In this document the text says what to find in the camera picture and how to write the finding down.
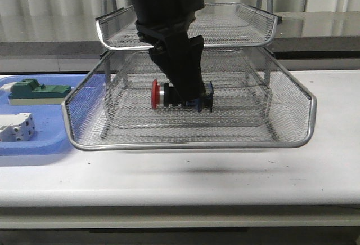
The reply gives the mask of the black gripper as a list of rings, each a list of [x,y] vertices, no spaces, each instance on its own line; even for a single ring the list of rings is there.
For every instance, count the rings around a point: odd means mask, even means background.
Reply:
[[[204,0],[130,0],[135,13],[135,26],[142,42],[164,46],[149,49],[151,60],[173,84],[182,101],[199,98],[205,87],[200,61],[204,38],[188,38],[195,12],[205,7]]]

